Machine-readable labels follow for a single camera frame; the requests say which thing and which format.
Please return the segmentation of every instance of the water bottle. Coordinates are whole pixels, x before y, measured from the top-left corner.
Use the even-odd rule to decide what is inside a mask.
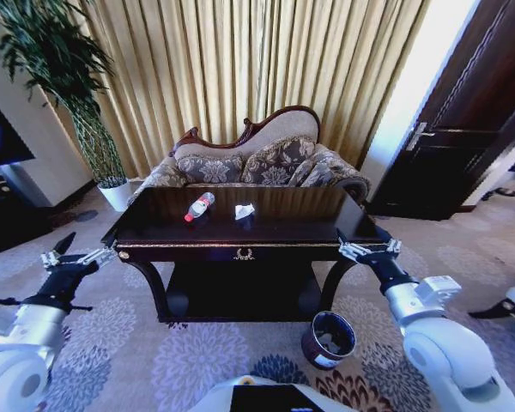
[[[206,211],[208,206],[214,202],[214,200],[215,196],[212,193],[209,191],[204,193],[189,207],[189,212],[187,212],[187,215],[185,215],[185,220],[192,221],[194,218],[200,216]]]

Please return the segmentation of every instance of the dark wooden door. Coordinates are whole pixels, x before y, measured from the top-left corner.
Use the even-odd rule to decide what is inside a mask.
[[[482,0],[371,211],[445,219],[515,144],[515,0]]]

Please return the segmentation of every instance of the carpet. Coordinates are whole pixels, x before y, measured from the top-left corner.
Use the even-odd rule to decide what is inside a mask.
[[[99,247],[118,213],[92,190],[68,217],[52,233],[0,253],[0,298],[33,294],[45,279],[39,254],[69,232],[77,231],[70,252]],[[490,307],[515,285],[515,197],[495,195],[448,221],[377,222],[403,241],[399,263],[411,275],[450,275],[462,285],[448,312],[488,343],[515,393],[515,320],[467,315]],[[332,264],[313,264],[319,284]],[[158,269],[167,283],[173,265]],[[118,260],[86,278],[75,303],[94,310],[66,319],[48,412],[184,411],[215,384],[246,373],[311,385],[361,411],[438,410],[424,378],[404,358],[378,281],[362,266],[343,277],[334,301],[334,310],[354,326],[358,345],[330,372],[315,369],[301,353],[303,323],[158,324],[143,277]]]

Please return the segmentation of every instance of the sofa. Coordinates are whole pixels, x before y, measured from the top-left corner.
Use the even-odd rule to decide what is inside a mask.
[[[187,131],[129,204],[147,187],[186,185],[338,186],[358,204],[366,198],[369,180],[320,144],[320,122],[309,107],[284,107],[261,123],[244,123],[229,144],[204,141],[197,127]]]

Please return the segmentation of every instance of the slipper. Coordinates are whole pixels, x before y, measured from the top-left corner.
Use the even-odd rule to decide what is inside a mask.
[[[515,191],[512,191],[511,189],[506,189],[505,187],[499,187],[495,190],[495,192],[501,196],[515,197]]]
[[[487,191],[484,195],[482,195],[481,200],[487,201],[492,196],[494,196],[494,191]]]

